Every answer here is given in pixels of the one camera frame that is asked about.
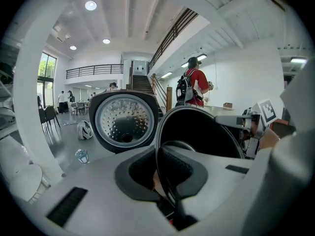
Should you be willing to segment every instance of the water bottle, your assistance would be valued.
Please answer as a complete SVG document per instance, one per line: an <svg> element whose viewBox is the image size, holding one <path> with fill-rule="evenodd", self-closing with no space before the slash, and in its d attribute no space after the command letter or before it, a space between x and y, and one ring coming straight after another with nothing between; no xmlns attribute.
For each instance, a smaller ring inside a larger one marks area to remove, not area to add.
<svg viewBox="0 0 315 236"><path fill-rule="evenodd" d="M75 153L75 157L82 164L87 164L89 162L89 154L88 151L85 149L78 149L77 152Z"/></svg>

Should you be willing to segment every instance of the staircase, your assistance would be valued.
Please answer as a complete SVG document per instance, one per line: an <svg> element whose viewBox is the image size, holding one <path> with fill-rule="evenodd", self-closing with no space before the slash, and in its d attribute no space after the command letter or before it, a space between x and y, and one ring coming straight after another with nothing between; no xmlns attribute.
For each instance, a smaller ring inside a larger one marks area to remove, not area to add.
<svg viewBox="0 0 315 236"><path fill-rule="evenodd" d="M143 75L133 75L132 76L132 89L136 91L141 91L149 94L153 94L151 84L147 76ZM158 121L163 117L163 112L160 107L158 107Z"/></svg>

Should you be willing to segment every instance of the cap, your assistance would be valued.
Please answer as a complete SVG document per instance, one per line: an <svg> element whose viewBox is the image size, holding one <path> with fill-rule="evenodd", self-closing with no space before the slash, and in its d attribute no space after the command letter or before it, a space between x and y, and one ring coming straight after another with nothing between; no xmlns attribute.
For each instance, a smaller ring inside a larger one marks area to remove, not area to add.
<svg viewBox="0 0 315 236"><path fill-rule="evenodd" d="M199 61L197 57L191 57L190 59L188 59L188 68L194 68L197 63L200 65L201 61Z"/></svg>

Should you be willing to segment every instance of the red shirt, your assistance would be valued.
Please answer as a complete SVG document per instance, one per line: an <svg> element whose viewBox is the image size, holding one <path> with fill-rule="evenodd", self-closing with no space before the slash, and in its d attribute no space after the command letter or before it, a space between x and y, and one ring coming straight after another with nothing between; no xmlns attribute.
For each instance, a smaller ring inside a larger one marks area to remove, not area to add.
<svg viewBox="0 0 315 236"><path fill-rule="evenodd" d="M186 72L186 75L189 75L192 70L194 68L188 69L188 71ZM191 75L190 75L190 79L191 79L191 86L193 89L195 89L198 93L199 96L201 96L201 98L203 98L203 95L201 93L201 90L206 90L209 88L209 84L207 82L207 78L206 75L200 71L200 70L195 70ZM187 103L193 104L193 105L198 105L203 107L203 101L197 99L196 97L194 97L194 99L189 100Z"/></svg>

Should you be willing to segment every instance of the floor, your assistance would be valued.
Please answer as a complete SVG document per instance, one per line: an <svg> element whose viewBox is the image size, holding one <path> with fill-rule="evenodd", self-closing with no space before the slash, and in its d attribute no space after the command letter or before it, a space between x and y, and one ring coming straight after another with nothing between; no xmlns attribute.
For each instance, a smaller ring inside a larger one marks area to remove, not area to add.
<svg viewBox="0 0 315 236"><path fill-rule="evenodd" d="M57 159L61 169L67 173L75 171L82 167L82 164L75 158L75 153L78 149L88 151L89 161L94 161L103 157L114 155L114 153L106 150L93 135L88 140L79 140L77 137L77 124L86 120L90 122L89 115L71 115L70 113L57 115L60 128L56 123L51 123L48 134L45 131L45 137L49 148Z"/></svg>

